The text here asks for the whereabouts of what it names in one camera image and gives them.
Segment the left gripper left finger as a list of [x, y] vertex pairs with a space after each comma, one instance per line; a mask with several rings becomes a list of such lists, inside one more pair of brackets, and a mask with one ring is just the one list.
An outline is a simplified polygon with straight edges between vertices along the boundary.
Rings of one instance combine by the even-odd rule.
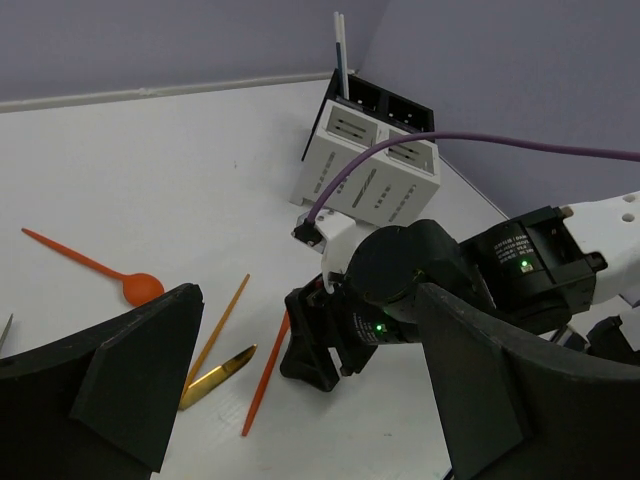
[[4, 479], [160, 471], [204, 310], [199, 286], [1, 361]]

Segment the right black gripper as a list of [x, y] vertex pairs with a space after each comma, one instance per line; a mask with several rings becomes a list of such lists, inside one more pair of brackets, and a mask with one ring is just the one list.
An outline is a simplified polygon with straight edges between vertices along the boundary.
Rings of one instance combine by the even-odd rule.
[[361, 373], [378, 347], [420, 341], [416, 325], [399, 322], [340, 288], [330, 294], [319, 279], [293, 290], [285, 305], [291, 336], [280, 373], [322, 392]]

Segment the gold chopstick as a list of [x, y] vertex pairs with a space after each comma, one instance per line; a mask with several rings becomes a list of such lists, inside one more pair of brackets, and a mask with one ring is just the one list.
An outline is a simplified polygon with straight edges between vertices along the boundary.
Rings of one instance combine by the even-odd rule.
[[184, 397], [188, 387], [194, 382], [194, 379], [196, 377], [196, 374], [199, 372], [200, 368], [202, 367], [203, 363], [205, 362], [205, 360], [207, 359], [210, 351], [212, 350], [215, 342], [217, 341], [222, 329], [224, 328], [227, 320], [229, 319], [231, 313], [233, 312], [240, 296], [242, 295], [247, 283], [249, 282], [251, 275], [249, 273], [247, 273], [242, 282], [240, 283], [238, 289], [236, 290], [235, 294], [233, 295], [231, 301], [229, 302], [228, 306], [226, 307], [224, 313], [222, 314], [221, 318], [219, 319], [218, 323], [216, 324], [214, 330], [212, 331], [211, 335], [209, 336], [209, 338], [207, 339], [204, 347], [201, 349], [199, 355], [197, 356], [196, 360], [194, 361], [193, 365], [191, 366], [189, 373], [186, 377], [186, 381], [185, 381], [185, 385], [181, 394], [181, 397]]

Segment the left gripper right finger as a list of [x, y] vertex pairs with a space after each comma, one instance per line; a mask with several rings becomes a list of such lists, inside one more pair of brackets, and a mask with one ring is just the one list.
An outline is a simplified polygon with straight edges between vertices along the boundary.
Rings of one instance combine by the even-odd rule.
[[415, 311], [455, 479], [636, 479], [639, 369], [547, 342], [442, 288]]

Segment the gold metal knife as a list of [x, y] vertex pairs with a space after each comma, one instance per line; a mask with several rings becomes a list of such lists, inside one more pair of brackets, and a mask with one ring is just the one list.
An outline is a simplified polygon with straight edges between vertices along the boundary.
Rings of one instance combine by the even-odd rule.
[[253, 344], [244, 349], [233, 358], [217, 366], [198, 380], [192, 382], [182, 396], [178, 409], [184, 411], [199, 402], [211, 391], [219, 387], [233, 375], [238, 373], [253, 358], [257, 345]]

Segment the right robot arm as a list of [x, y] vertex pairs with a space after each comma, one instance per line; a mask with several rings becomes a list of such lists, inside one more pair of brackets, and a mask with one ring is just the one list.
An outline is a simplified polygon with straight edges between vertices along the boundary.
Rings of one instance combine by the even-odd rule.
[[429, 219], [363, 234], [330, 209], [300, 219], [293, 235], [321, 251], [321, 271], [286, 297], [280, 371], [323, 392], [379, 346], [419, 341], [422, 284], [538, 335], [639, 283], [637, 193], [544, 207], [464, 241]]

